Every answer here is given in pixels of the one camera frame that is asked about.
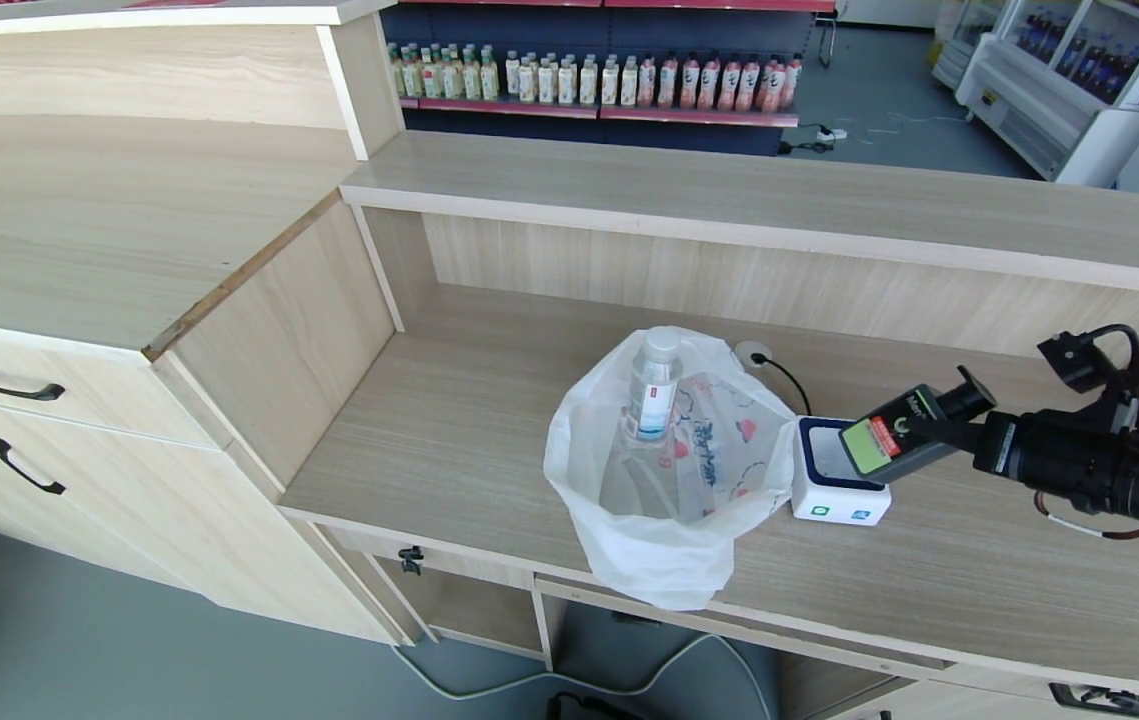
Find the drawer handle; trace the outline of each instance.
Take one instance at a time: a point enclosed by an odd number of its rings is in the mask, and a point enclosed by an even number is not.
[[[15,471],[15,473],[22,475],[22,478],[26,480],[26,482],[33,484],[33,486],[43,489],[43,491],[49,493],[50,496],[62,496],[63,492],[66,492],[67,488],[63,486],[63,483],[49,483],[47,484],[47,486],[42,486],[42,484],[35,482],[35,478],[24,473],[24,471],[22,471],[19,466],[13,464],[13,460],[8,459],[8,455],[10,453],[11,450],[13,445],[0,439],[0,459],[1,463],[10,466],[10,471]]]
[[[407,547],[404,550],[396,553],[400,556],[400,568],[405,573],[413,573],[415,575],[423,574],[423,549],[415,545],[413,547]]]
[[[49,383],[35,392],[22,392],[19,388],[0,387],[1,395],[24,396],[26,400],[57,400],[58,396],[62,396],[63,392],[67,392],[67,388],[60,386],[58,383]]]
[[[1114,692],[1111,688],[1085,685],[1085,692],[1076,697],[1071,685],[1049,684],[1049,693],[1064,707],[1092,710],[1105,715],[1139,717],[1139,694],[1131,692]]]

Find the bottle label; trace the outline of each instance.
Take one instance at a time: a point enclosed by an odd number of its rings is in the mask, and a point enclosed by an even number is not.
[[[661,439],[666,434],[666,423],[671,418],[671,406],[675,402],[675,383],[667,386],[645,386],[641,416],[636,427],[639,439]]]

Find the wooden panel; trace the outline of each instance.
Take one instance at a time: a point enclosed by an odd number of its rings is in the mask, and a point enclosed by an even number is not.
[[[819,715],[829,707],[898,680],[893,674],[872,673],[860,666],[841,665],[794,652],[781,653],[778,665],[780,715],[793,720]]]
[[[386,557],[387,561],[399,562],[401,550],[418,546],[423,549],[421,565],[424,568],[442,570],[445,573],[485,580],[485,582],[510,588],[533,589],[532,571],[511,568],[511,566],[499,564],[499,562],[482,561],[477,557],[460,555],[460,553],[440,550],[429,542],[407,543],[401,539],[376,533],[362,533],[347,527],[328,527],[328,533],[337,543],[349,548],[349,550],[371,553],[377,557]]]
[[[917,383],[952,387],[957,365],[1009,414],[1089,401],[1043,360],[441,286],[413,332],[387,343],[281,507],[591,582],[570,515],[543,480],[547,423],[600,357],[633,328],[656,324],[784,347],[816,412],[837,418]],[[779,373],[755,374],[792,396]],[[1100,561],[1104,575],[1095,570]],[[876,529],[777,512],[738,538],[734,562],[712,611],[1026,674],[1059,669],[1072,682],[1116,680],[1139,692],[1139,658],[1114,652],[1117,643],[1139,646],[1139,541],[1099,545],[1049,523],[1026,488],[978,474],[959,455],[895,483],[893,509]]]
[[[387,64],[382,21],[377,14],[366,15],[337,27],[317,26],[316,31],[355,159],[369,159],[404,129],[395,88],[386,72],[372,69]]]
[[[49,383],[65,388],[57,400],[0,393],[0,406],[216,447],[138,352],[54,342],[0,329],[0,387],[30,392]]]
[[[353,164],[328,129],[0,117],[0,328],[136,352]]]
[[[909,720],[1080,720],[1081,711],[1062,707],[1052,701],[1031,699],[1011,694],[975,692],[957,685],[918,682],[901,692],[885,694],[861,707],[822,720],[863,720],[890,712]]]
[[[1049,694],[1049,684],[1062,682],[1062,680],[1054,678],[1005,673],[1000,670],[988,669],[988,666],[972,665],[951,666],[939,679],[945,684],[965,685],[965,687],[988,689],[989,692],[1017,694],[1017,696],[1036,699],[1052,699],[1052,696]],[[1117,687],[1113,687],[1112,689],[1123,692],[1125,687],[1117,685]]]
[[[437,286],[423,215],[359,205],[353,210],[396,329],[405,332]]]
[[[542,643],[542,661],[549,673],[556,669],[556,660],[560,656],[560,632],[564,632],[565,612],[570,602],[563,597],[533,591],[533,612],[538,619],[538,639]]]
[[[226,455],[2,409],[0,437],[66,486],[56,500],[218,605],[391,643]]]
[[[532,594],[441,570],[401,573],[396,561],[380,563],[440,637],[542,660]]]
[[[284,489],[391,333],[354,219],[333,196],[314,223],[177,342],[167,363],[182,366],[218,420]],[[213,423],[207,407],[192,410]]]
[[[1021,179],[404,132],[342,196],[368,208],[1139,291],[1139,195]]]
[[[345,129],[310,26],[82,28],[0,36],[0,115]]]
[[[534,591],[544,596],[560,597],[564,600],[582,602],[585,605],[626,612],[659,623],[691,628],[703,633],[723,635],[738,641],[771,647],[775,651],[797,653],[831,662],[831,664],[875,669],[875,673],[894,676],[911,676],[911,678],[934,678],[948,665],[947,662],[933,657],[912,656],[903,652],[882,651],[872,646],[858,646],[853,643],[839,641],[835,638],[820,637],[782,628],[769,625],[744,617],[734,617],[710,609],[696,612],[674,612],[657,609],[645,602],[632,600],[605,588],[592,588],[589,584],[574,583],[572,580],[560,580],[538,575],[534,579]]]
[[[1139,332],[1139,292],[549,224],[423,220],[440,281],[468,287],[1007,355],[1040,357],[1036,343],[1058,332]]]
[[[22,466],[22,456],[11,452]],[[134,550],[65,498],[30,485],[0,459],[0,533],[76,559],[186,589],[186,583]]]

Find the plastic bag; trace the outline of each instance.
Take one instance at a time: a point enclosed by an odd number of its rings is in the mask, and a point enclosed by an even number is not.
[[[621,436],[630,334],[566,393],[542,471],[603,583],[662,609],[703,609],[734,573],[734,539],[790,500],[796,414],[722,339],[678,328],[685,375],[656,447]]]

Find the beverage bottle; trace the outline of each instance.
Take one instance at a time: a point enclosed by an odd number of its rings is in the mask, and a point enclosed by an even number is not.
[[[630,401],[623,415],[625,437],[657,442],[666,436],[682,373],[680,333],[675,328],[650,328],[632,361]]]
[[[702,65],[702,82],[698,83],[698,109],[710,111],[716,104],[716,82],[720,80],[720,54],[711,51],[706,65]]]
[[[675,101],[675,77],[680,74],[680,60],[675,59],[675,50],[666,54],[666,59],[662,62],[659,69],[659,81],[657,81],[657,106],[670,108]]]
[[[760,81],[760,63],[756,55],[747,58],[747,64],[741,67],[741,77],[738,79],[738,99],[734,100],[734,109],[738,113],[751,111],[751,103],[755,100],[756,83]]]
[[[1098,40],[1098,44],[1090,44],[1085,50],[1085,58],[1080,62],[1076,72],[1071,74],[1071,82],[1089,90],[1090,77],[1098,72],[1098,65],[1103,62],[1103,56],[1107,52],[1107,41],[1112,36],[1104,35]]]
[[[720,100],[716,100],[718,111],[734,109],[734,100],[737,99],[739,82],[741,82],[741,64],[738,62],[738,54],[734,54],[729,56],[729,64],[726,65],[724,76],[720,79]]]
[[[1067,50],[1063,51],[1062,60],[1058,60],[1058,74],[1063,77],[1071,77],[1071,71],[1076,67],[1082,55],[1085,54],[1085,46],[1089,44],[1089,28],[1080,26],[1076,36],[1067,43]]]
[[[685,67],[680,73],[680,106],[685,109],[693,108],[698,104],[698,55],[689,54],[689,59],[685,60]]]

